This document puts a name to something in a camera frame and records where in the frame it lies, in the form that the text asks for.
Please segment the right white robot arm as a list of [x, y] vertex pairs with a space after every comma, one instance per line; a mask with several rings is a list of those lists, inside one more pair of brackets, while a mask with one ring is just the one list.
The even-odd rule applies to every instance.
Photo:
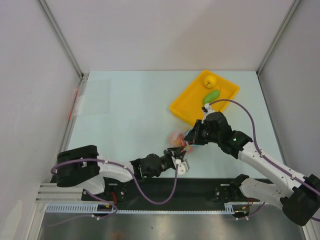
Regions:
[[235, 200], [242, 201], [245, 197], [261, 200], [281, 209], [299, 226], [305, 226], [319, 210], [320, 179], [314, 174], [305, 176], [262, 152], [248, 135], [233, 130], [221, 112], [198, 119], [184, 139], [198, 146], [215, 143], [224, 153], [248, 164], [271, 181], [259, 183], [246, 175], [238, 176], [230, 188]]

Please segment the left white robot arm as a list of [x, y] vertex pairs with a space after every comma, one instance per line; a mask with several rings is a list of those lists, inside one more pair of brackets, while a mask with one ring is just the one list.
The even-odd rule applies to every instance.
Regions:
[[57, 164], [50, 172], [56, 176], [58, 187], [80, 187], [97, 199], [105, 200], [110, 195], [105, 179], [127, 183], [159, 177], [169, 169], [183, 175], [190, 169], [185, 154], [183, 147], [172, 147], [165, 149], [162, 156], [151, 153], [144, 158], [120, 163], [99, 155], [97, 146], [87, 145], [59, 153]]

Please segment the clear zip top bag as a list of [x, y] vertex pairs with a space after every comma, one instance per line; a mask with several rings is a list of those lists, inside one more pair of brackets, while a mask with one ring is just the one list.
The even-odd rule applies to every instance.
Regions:
[[169, 136], [169, 144], [173, 148], [184, 147], [187, 153], [191, 153], [199, 145], [185, 140], [185, 136], [191, 131], [190, 128], [176, 129]]

